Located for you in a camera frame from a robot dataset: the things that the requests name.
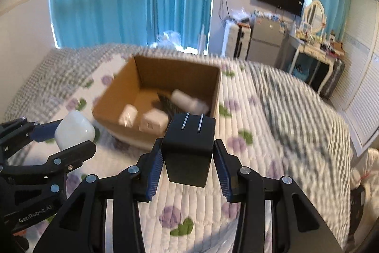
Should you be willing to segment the white earbuds case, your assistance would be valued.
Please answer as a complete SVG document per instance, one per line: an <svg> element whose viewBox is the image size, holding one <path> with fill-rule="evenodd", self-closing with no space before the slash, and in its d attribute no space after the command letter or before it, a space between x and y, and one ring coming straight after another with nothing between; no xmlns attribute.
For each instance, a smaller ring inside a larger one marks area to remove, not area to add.
<svg viewBox="0 0 379 253"><path fill-rule="evenodd" d="M55 142L63 151L77 144L93 142L96 131L92 123L79 111L71 111L55 130Z"/></svg>

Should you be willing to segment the white 66W charger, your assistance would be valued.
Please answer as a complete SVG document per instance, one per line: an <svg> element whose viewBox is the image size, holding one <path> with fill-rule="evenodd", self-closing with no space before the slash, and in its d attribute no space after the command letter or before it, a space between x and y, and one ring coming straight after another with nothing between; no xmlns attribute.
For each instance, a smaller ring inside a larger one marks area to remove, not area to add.
<svg viewBox="0 0 379 253"><path fill-rule="evenodd" d="M142 115L139 130L150 134L161 135L167 129L169 123L168 115L159 110L151 109Z"/></svg>

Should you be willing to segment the black remote control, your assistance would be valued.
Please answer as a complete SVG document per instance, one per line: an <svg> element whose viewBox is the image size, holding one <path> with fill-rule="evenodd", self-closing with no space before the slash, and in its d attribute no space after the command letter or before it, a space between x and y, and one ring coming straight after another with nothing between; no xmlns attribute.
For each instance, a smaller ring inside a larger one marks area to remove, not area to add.
<svg viewBox="0 0 379 253"><path fill-rule="evenodd" d="M153 108L159 109L163 111L171 120L175 114L182 114L184 111L180 109L175 103L171 101L171 99L162 94L162 93L157 93L158 98L156 100L153 100L152 106Z"/></svg>

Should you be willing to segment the black power adapter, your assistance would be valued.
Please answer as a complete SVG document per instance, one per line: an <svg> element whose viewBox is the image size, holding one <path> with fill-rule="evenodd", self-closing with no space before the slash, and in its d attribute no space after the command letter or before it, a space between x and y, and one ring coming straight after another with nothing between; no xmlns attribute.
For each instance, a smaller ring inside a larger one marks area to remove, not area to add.
<svg viewBox="0 0 379 253"><path fill-rule="evenodd" d="M175 114L163 137L162 156L171 182L203 188L208 179L216 120Z"/></svg>

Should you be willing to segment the small white bottle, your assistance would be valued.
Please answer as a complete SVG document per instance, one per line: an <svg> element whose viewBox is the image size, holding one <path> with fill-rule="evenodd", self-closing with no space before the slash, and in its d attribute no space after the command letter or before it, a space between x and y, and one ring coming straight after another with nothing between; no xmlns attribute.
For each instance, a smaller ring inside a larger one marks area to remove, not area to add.
<svg viewBox="0 0 379 253"><path fill-rule="evenodd" d="M137 118L137 115L138 111L135 108L135 106L131 104L126 104L118 118L118 124L127 128L132 128Z"/></svg>

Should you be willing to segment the brown cardboard box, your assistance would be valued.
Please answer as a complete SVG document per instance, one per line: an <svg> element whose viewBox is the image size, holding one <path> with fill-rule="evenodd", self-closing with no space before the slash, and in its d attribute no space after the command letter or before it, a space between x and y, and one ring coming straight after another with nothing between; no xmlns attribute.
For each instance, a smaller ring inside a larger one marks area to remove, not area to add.
<svg viewBox="0 0 379 253"><path fill-rule="evenodd" d="M130 58L93 107L93 117L115 138L143 150L150 150L157 135L139 130L144 113L160 107L159 95L167 97L176 89L205 102L215 117L221 70L207 64L207 58L188 60L136 55ZM126 105L135 106L133 127L118 123Z"/></svg>

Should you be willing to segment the white wardrobe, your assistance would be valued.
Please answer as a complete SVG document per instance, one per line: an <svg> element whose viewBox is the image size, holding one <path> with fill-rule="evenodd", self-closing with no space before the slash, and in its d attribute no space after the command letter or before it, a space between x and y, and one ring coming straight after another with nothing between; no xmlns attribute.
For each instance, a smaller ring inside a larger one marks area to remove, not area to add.
<svg viewBox="0 0 379 253"><path fill-rule="evenodd" d="M345 68L330 100L360 156L378 139L378 0L351 0L342 42Z"/></svg>

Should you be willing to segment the white hair dryer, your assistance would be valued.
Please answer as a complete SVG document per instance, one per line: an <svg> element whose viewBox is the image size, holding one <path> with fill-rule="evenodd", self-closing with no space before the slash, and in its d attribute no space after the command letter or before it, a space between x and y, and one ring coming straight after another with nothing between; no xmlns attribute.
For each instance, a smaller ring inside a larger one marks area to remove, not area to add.
<svg viewBox="0 0 379 253"><path fill-rule="evenodd" d="M179 89L175 89L172 92L170 99L172 103L177 105L180 109L194 115L207 115L210 111L208 104L204 101L193 98Z"/></svg>

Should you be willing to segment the white vanity table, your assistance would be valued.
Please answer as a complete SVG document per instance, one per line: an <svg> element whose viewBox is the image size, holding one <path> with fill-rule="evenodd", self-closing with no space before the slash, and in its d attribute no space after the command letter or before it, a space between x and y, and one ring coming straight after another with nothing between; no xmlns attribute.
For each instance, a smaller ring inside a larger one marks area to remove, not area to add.
<svg viewBox="0 0 379 253"><path fill-rule="evenodd" d="M311 85L316 82L316 75L324 66L326 72L322 73L316 92L324 98L330 98L345 69L344 61L297 37L287 35L285 38L288 47L294 50L293 57L286 65L285 71Z"/></svg>

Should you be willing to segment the grey mini fridge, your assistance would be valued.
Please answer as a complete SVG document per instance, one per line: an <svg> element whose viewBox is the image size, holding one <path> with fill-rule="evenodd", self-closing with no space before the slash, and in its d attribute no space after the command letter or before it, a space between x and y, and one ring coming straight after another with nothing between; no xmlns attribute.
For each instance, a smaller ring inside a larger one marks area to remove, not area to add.
<svg viewBox="0 0 379 253"><path fill-rule="evenodd" d="M251 26L247 60L274 67L284 37L281 23L254 16Z"/></svg>

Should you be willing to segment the white storage cabinet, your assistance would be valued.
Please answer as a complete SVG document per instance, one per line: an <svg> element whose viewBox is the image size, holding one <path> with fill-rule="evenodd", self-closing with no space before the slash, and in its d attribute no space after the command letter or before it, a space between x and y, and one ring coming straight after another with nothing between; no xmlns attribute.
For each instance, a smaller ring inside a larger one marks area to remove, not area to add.
<svg viewBox="0 0 379 253"><path fill-rule="evenodd" d="M224 28L221 55L246 60L250 40L251 28L248 24L228 20Z"/></svg>

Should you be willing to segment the oval vanity mirror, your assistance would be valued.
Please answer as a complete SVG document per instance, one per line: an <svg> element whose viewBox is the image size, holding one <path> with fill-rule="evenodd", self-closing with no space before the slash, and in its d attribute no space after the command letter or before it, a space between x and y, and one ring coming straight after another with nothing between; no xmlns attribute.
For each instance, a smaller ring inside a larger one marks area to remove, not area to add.
<svg viewBox="0 0 379 253"><path fill-rule="evenodd" d="M302 21L310 27L310 33L316 34L326 26L325 9L320 0L313 0L304 9Z"/></svg>

